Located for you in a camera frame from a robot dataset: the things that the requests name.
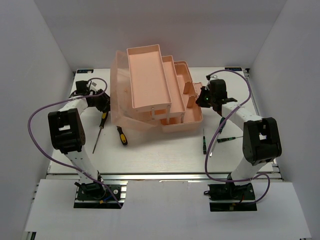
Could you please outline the yellow black long screwdriver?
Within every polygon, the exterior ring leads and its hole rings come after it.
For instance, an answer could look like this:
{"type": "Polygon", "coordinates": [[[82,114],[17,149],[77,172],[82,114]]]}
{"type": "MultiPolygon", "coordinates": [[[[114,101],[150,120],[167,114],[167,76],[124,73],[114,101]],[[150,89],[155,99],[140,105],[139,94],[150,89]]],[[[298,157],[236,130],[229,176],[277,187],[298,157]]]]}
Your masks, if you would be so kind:
{"type": "Polygon", "coordinates": [[[99,124],[99,131],[98,131],[98,134],[97,134],[97,137],[96,137],[96,140],[95,140],[95,143],[94,143],[94,147],[93,147],[93,150],[92,150],[92,153],[93,153],[93,154],[95,153],[95,150],[96,150],[96,147],[97,147],[97,144],[98,144],[100,135],[101,135],[101,131],[102,131],[102,129],[104,129],[104,127],[105,127],[105,123],[106,123],[106,120],[107,120],[107,118],[108,118],[108,115],[109,115],[108,112],[104,112],[104,113],[102,114],[102,116],[101,116],[101,121],[100,121],[100,124],[99,124]]]}

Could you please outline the long green screwdriver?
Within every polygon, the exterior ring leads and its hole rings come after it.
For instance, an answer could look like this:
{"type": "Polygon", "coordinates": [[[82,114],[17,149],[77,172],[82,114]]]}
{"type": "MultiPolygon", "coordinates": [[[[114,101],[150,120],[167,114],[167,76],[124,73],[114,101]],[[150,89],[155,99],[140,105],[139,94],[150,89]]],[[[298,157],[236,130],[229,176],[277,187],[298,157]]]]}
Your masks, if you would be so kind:
{"type": "Polygon", "coordinates": [[[217,134],[217,136],[216,136],[216,138],[215,138],[215,140],[214,140],[213,146],[212,146],[212,148],[211,148],[211,151],[210,151],[210,154],[209,154],[209,157],[210,157],[210,158],[211,158],[212,155],[213,155],[213,152],[214,152],[214,149],[215,149],[215,147],[216,147],[216,144],[217,144],[219,135],[222,133],[223,128],[224,128],[224,126],[225,126],[225,123],[222,125],[222,123],[223,123],[224,120],[225,120],[224,117],[222,117],[222,118],[220,119],[219,126],[221,125],[221,127],[219,128],[219,132],[218,132],[218,134],[217,134]]]}

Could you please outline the yellow black handled file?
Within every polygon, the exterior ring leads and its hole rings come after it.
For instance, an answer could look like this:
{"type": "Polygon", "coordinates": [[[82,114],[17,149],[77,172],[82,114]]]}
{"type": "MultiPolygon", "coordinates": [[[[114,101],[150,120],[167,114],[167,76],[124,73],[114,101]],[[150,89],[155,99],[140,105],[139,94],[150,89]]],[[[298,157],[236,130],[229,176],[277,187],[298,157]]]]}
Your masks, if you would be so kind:
{"type": "Polygon", "coordinates": [[[117,131],[119,133],[119,137],[120,137],[122,145],[123,146],[127,146],[128,145],[128,140],[127,140],[126,135],[123,132],[123,129],[120,126],[117,126],[117,131]]]}

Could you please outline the small precision screwdriver angled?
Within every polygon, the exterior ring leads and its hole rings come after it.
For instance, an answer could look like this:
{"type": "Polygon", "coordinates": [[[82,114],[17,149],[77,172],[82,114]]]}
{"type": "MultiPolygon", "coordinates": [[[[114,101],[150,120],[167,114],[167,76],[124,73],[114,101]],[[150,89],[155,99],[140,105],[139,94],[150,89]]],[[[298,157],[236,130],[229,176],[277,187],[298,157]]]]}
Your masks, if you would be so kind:
{"type": "Polygon", "coordinates": [[[225,142],[233,141],[233,140],[236,140],[236,139],[239,139],[239,138],[242,138],[242,136],[218,138],[217,142],[218,143],[225,143],[225,142]]]}

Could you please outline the pink plastic toolbox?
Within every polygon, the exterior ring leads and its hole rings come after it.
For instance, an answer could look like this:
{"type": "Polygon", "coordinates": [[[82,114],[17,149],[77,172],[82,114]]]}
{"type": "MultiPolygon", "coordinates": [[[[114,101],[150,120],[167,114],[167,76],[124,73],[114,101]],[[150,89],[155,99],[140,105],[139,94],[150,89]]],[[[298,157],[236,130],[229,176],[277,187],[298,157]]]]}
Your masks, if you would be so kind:
{"type": "Polygon", "coordinates": [[[201,87],[187,62],[163,56],[158,44],[118,50],[110,68],[111,121],[136,131],[197,130],[203,121],[196,104],[201,87]]]}

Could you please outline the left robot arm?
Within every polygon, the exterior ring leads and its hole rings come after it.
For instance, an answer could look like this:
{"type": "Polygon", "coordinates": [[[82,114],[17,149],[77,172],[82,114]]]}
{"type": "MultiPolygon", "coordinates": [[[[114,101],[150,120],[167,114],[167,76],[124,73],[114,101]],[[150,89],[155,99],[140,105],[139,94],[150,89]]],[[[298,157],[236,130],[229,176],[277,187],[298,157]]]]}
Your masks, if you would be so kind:
{"type": "Polygon", "coordinates": [[[103,89],[96,88],[93,81],[98,79],[95,77],[77,81],[76,90],[70,95],[66,104],[58,111],[48,114],[53,148],[64,154],[76,168],[79,183],[75,185],[96,200],[105,196],[106,187],[101,184],[103,179],[86,152],[86,135],[80,115],[87,108],[96,108],[102,113],[99,129],[104,128],[111,110],[111,100],[103,89]]]}

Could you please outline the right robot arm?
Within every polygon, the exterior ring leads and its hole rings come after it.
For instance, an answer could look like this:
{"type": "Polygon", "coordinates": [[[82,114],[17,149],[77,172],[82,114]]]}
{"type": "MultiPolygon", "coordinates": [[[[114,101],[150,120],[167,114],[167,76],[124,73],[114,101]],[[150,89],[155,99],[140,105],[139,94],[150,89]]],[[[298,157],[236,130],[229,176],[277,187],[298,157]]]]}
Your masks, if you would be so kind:
{"type": "Polygon", "coordinates": [[[244,103],[238,103],[232,97],[228,98],[223,79],[214,79],[206,86],[202,86],[196,104],[201,108],[212,108],[224,118],[208,145],[209,150],[227,121],[231,121],[242,130],[243,158],[228,179],[213,178],[209,175],[209,153],[206,154],[204,162],[208,178],[221,183],[230,183],[225,187],[226,195],[236,200],[244,193],[242,185],[250,183],[263,166],[282,154],[277,121],[272,117],[263,118],[256,115],[244,108],[244,103]]]}

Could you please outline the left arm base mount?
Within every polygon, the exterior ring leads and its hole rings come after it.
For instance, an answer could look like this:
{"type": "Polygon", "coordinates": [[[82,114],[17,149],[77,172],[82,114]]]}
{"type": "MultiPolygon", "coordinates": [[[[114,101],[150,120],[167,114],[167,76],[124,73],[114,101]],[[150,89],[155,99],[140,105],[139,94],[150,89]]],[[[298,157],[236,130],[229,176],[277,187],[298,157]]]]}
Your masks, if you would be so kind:
{"type": "Polygon", "coordinates": [[[123,202],[121,200],[120,184],[108,184],[112,194],[102,185],[93,183],[75,183],[77,186],[73,208],[74,209],[121,209],[123,202]]]}

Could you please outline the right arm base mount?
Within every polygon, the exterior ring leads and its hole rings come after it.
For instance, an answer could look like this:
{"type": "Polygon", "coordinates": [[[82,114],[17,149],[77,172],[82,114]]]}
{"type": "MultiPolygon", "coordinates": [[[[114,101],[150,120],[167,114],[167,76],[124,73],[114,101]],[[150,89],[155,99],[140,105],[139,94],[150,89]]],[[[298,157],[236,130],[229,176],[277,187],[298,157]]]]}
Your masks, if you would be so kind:
{"type": "Polygon", "coordinates": [[[209,197],[211,212],[256,212],[256,196],[251,183],[209,184],[203,194],[209,197]]]}

